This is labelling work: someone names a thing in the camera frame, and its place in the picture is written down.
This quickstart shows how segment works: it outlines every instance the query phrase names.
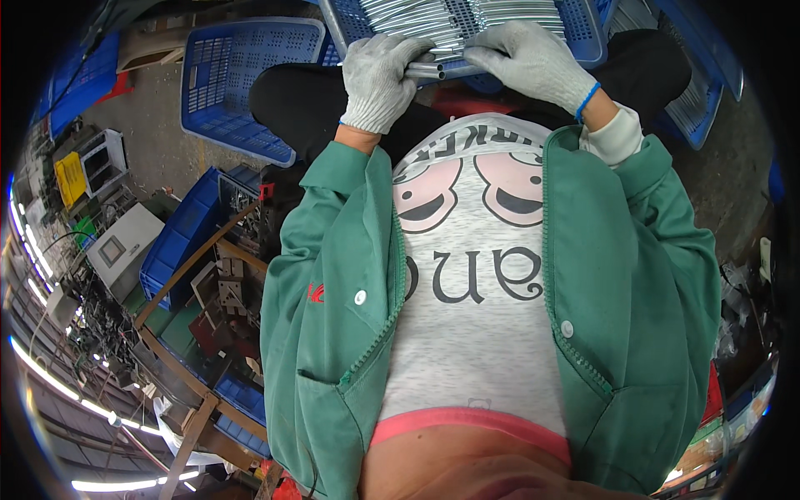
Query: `yellow crate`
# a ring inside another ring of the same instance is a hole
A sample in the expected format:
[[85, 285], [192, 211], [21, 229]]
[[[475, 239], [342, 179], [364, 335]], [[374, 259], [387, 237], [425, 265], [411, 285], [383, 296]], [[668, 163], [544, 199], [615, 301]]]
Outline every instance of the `yellow crate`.
[[86, 178], [83, 176], [78, 153], [69, 153], [63, 160], [55, 163], [55, 178], [66, 208], [71, 208], [81, 194], [86, 192]]

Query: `gray t-shirt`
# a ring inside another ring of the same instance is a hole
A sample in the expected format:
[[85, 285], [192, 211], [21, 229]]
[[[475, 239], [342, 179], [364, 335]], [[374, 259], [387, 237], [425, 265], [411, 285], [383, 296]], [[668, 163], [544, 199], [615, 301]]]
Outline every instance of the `gray t-shirt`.
[[395, 167], [406, 304], [379, 420], [467, 406], [566, 435], [540, 272], [549, 133], [503, 114], [473, 115]]

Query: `jacket zipper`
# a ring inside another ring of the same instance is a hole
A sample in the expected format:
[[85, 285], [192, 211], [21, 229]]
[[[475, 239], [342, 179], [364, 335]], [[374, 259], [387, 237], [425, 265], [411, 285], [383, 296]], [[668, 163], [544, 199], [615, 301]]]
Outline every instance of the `jacket zipper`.
[[551, 255], [551, 248], [550, 248], [550, 203], [548, 198], [550, 197], [550, 180], [548, 167], [547, 167], [547, 157], [548, 151], [550, 149], [550, 143], [553, 141], [557, 134], [563, 134], [562, 132], [555, 131], [547, 138], [545, 141], [544, 150], [542, 151], [542, 261], [546, 264], [545, 269], [545, 305], [547, 307], [547, 315], [550, 317], [550, 325], [553, 333], [553, 339], [555, 340], [556, 345], [561, 350], [564, 357], [567, 361], [572, 364], [584, 380], [588, 377], [595, 386], [595, 392], [597, 392], [597, 388], [600, 389], [602, 392], [600, 394], [601, 397], [606, 397], [611, 395], [611, 384], [608, 383], [605, 377], [603, 377], [597, 369], [595, 369], [583, 356], [580, 355], [578, 350], [576, 350], [569, 341], [564, 338], [563, 335], [560, 335], [557, 331], [556, 325], [558, 324], [558, 320], [555, 317], [555, 308], [553, 305], [554, 300], [554, 283], [553, 283], [553, 276], [555, 275], [554, 271], [554, 264]]
[[364, 354], [361, 355], [358, 360], [353, 363], [352, 366], [342, 375], [342, 378], [339, 379], [339, 386], [344, 386], [350, 383], [350, 378], [352, 378], [353, 374], [356, 374], [362, 366], [364, 366], [372, 357], [372, 354], [378, 350], [380, 346], [386, 341], [386, 334], [389, 333], [391, 327], [396, 323], [398, 316], [400, 315], [400, 309], [402, 309], [402, 305], [405, 301], [405, 291], [406, 291], [406, 270], [402, 267], [406, 263], [406, 246], [403, 243], [402, 238], [402, 228], [400, 227], [400, 218], [398, 217], [398, 213], [396, 207], [394, 206], [394, 202], [392, 202], [392, 231], [395, 241], [395, 255], [397, 258], [394, 260], [394, 310], [386, 319], [386, 323], [383, 324], [383, 328], [381, 329], [381, 333], [375, 337], [375, 340], [372, 341], [370, 347], [366, 350]]

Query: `green jacket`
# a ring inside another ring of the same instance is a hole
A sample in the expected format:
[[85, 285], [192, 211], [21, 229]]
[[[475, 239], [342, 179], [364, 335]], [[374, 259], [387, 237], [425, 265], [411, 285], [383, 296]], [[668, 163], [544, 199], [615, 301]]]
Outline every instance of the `green jacket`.
[[[705, 409], [720, 311], [714, 236], [694, 227], [655, 136], [612, 170], [578, 149], [579, 134], [553, 132], [542, 168], [542, 279], [573, 478], [648, 494]], [[352, 499], [406, 292], [403, 235], [380, 148], [370, 157], [332, 142], [301, 185], [264, 285], [267, 435], [296, 480]]]

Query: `jacket pocket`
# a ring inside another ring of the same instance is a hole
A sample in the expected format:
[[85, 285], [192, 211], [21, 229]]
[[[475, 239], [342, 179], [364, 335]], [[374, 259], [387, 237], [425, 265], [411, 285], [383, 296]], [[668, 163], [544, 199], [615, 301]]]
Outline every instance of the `jacket pocket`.
[[[335, 384], [314, 380], [301, 371], [296, 382], [307, 436], [303, 444], [316, 471], [317, 490], [328, 498], [355, 500], [364, 455], [358, 425]], [[312, 482], [313, 478], [311, 482], [303, 479], [306, 487]]]
[[656, 491], [681, 439], [683, 419], [674, 419], [677, 394], [676, 386], [616, 390], [574, 461], [575, 475], [611, 490]]

